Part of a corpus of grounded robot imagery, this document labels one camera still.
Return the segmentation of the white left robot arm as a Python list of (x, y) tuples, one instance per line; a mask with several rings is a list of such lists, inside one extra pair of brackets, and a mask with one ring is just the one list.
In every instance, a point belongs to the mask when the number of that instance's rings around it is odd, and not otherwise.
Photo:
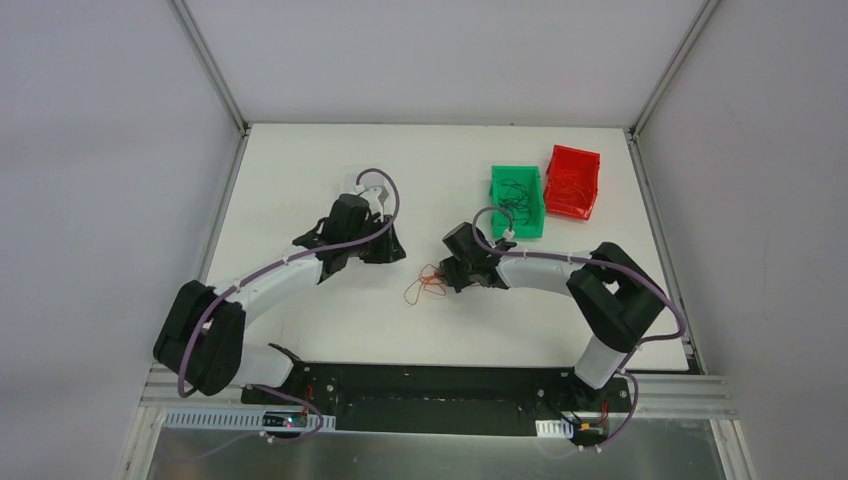
[(266, 385), (281, 404), (297, 402), (305, 378), (295, 355), (267, 343), (249, 344), (246, 328), (284, 300), (317, 286), (356, 258), (391, 264), (405, 258), (385, 212), (383, 187), (343, 193), (330, 213), (295, 238), (283, 256), (258, 274), (218, 286), (192, 280), (180, 287), (154, 343), (156, 361), (183, 377), (189, 392), (212, 396), (228, 386)]

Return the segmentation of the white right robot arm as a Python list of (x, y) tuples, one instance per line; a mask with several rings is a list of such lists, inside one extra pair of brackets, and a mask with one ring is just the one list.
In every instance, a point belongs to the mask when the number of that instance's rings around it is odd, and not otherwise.
[(449, 231), (442, 242), (450, 256), (440, 261), (437, 275), (456, 292), (477, 284), (540, 290), (575, 301), (592, 337), (567, 377), (567, 393), (583, 410), (605, 400), (607, 383), (666, 308), (664, 292), (612, 242), (601, 243), (587, 258), (518, 253), (516, 243), (500, 239), (490, 244), (468, 222)]

